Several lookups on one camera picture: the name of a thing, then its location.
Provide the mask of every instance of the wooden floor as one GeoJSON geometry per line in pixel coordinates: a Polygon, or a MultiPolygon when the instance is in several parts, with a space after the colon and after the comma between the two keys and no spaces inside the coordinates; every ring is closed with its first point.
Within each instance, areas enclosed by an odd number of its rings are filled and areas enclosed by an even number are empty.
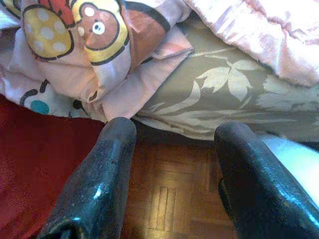
{"type": "Polygon", "coordinates": [[[138,144],[123,239],[235,239],[213,149],[138,144]]]}

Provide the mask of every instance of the pink fabric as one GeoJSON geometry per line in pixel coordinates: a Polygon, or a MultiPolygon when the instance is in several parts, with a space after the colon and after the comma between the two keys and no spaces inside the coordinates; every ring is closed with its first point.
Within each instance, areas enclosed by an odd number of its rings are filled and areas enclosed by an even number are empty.
{"type": "Polygon", "coordinates": [[[224,42],[294,84],[319,81],[318,0],[185,0],[224,42]]]}

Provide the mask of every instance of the floral pattern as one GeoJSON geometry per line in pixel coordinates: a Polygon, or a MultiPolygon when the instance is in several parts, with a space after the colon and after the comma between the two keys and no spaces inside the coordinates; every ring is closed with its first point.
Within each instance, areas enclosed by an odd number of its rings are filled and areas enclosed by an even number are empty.
{"type": "Polygon", "coordinates": [[[297,141],[319,141],[319,86],[279,79],[239,49],[226,45],[192,15],[180,25],[195,52],[135,116],[187,137],[213,140],[227,121],[247,123],[297,141]]]}

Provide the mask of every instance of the cartoon character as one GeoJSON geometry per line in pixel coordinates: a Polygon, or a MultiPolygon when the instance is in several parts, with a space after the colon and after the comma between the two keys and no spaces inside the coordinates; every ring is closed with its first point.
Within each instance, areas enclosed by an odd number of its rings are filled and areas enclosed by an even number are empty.
{"type": "Polygon", "coordinates": [[[38,60],[55,60],[72,52],[75,25],[68,0],[39,0],[23,11],[23,30],[38,60]]]}
{"type": "Polygon", "coordinates": [[[61,114],[62,116],[89,117],[82,102],[58,94],[48,80],[44,80],[39,89],[32,89],[24,93],[20,99],[21,106],[30,108],[42,115],[61,114]]]}
{"type": "Polygon", "coordinates": [[[169,31],[158,11],[140,2],[73,0],[71,4],[79,34],[92,65],[105,64],[121,52],[130,39],[131,70],[141,64],[169,31]]]}
{"type": "Polygon", "coordinates": [[[129,36],[115,0],[74,0],[71,8],[92,65],[105,64],[124,51],[129,36]]]}
{"type": "Polygon", "coordinates": [[[5,6],[8,12],[20,19],[21,17],[21,0],[0,0],[0,3],[5,6]]]}

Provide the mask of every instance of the leaf print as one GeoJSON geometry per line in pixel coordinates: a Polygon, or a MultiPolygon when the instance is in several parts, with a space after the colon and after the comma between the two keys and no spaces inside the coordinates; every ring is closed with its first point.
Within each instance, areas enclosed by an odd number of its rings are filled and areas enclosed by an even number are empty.
{"type": "Polygon", "coordinates": [[[164,105],[165,103],[163,102],[163,103],[158,103],[158,104],[156,104],[156,105],[153,105],[153,106],[151,106],[151,107],[149,107],[149,112],[154,112],[154,111],[156,111],[160,106],[162,106],[162,105],[164,105]]]}
{"type": "Polygon", "coordinates": [[[268,75],[264,82],[267,93],[260,95],[257,106],[269,111],[319,111],[319,86],[311,88],[292,85],[268,75]]]}
{"type": "Polygon", "coordinates": [[[286,118],[286,116],[273,112],[224,110],[189,111],[174,116],[162,116],[157,119],[154,118],[154,115],[145,115],[143,112],[139,112],[134,118],[157,129],[180,133],[194,139],[213,140],[215,129],[227,121],[236,120],[248,124],[296,122],[296,119],[286,118]]]}
{"type": "Polygon", "coordinates": [[[204,74],[198,76],[196,79],[206,78],[204,81],[204,85],[202,86],[202,89],[214,88],[213,93],[215,93],[225,85],[229,70],[230,68],[228,67],[212,68],[204,72],[204,74]]]}
{"type": "Polygon", "coordinates": [[[155,114],[164,115],[164,114],[178,111],[180,109],[195,105],[199,101],[199,99],[200,99],[200,88],[199,88],[198,83],[196,81],[194,81],[193,89],[192,89],[189,97],[186,100],[184,100],[183,102],[177,103],[173,106],[163,108],[163,109],[155,112],[155,114]]]}
{"type": "Polygon", "coordinates": [[[253,70],[262,70],[264,71],[264,67],[259,65],[255,61],[251,60],[240,60],[233,64],[233,67],[237,70],[245,70],[245,71],[253,71],[253,70]]]}
{"type": "Polygon", "coordinates": [[[243,101],[248,92],[247,88],[251,88],[251,85],[243,73],[232,69],[229,73],[228,88],[234,97],[239,101],[243,101]]]}

